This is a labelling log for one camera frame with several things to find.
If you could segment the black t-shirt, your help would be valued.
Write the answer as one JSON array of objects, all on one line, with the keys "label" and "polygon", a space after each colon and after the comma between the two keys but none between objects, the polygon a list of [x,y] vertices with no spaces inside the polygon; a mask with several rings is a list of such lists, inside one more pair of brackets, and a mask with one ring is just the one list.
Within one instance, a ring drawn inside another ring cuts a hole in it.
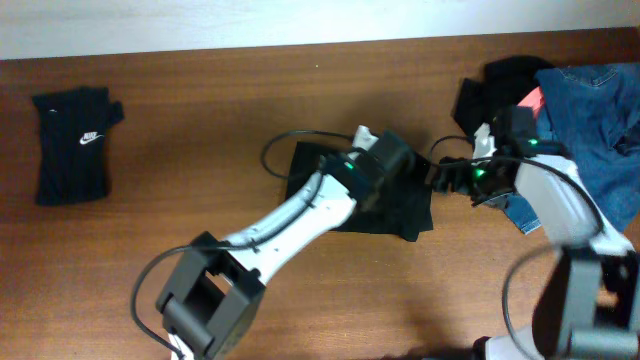
[{"label": "black t-shirt", "polygon": [[[298,141],[289,172],[302,173],[303,178],[288,180],[285,199],[292,197],[307,182],[321,156],[337,154],[334,147]],[[433,229],[430,210],[432,188],[426,184],[430,163],[414,153],[415,163],[410,173],[397,178],[384,190],[376,205],[368,212],[354,212],[336,232],[394,235],[416,242],[421,232]]]}]

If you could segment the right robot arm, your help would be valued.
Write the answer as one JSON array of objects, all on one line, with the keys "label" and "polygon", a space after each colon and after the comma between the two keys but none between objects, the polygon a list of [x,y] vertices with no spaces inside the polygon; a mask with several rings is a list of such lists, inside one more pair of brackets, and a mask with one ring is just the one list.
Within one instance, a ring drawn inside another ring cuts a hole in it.
[{"label": "right robot arm", "polygon": [[[475,131],[469,159],[443,158],[433,186],[461,191],[474,205],[517,194],[532,208],[547,244],[509,268],[501,290],[507,332],[481,338],[477,359],[636,359],[639,255],[606,219],[559,142],[542,139],[529,107],[499,110]],[[555,267],[530,324],[513,326],[509,290],[517,272],[548,254]]]}]

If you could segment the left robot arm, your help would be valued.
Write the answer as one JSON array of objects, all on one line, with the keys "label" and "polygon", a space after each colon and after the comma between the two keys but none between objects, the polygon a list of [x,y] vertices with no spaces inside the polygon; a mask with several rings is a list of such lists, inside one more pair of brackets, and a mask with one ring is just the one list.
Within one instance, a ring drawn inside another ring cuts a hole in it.
[{"label": "left robot arm", "polygon": [[176,359],[221,359],[247,332],[270,279],[314,239],[370,209],[415,157],[396,134],[362,128],[349,150],[319,158],[288,200],[222,240],[204,232],[156,300]]}]

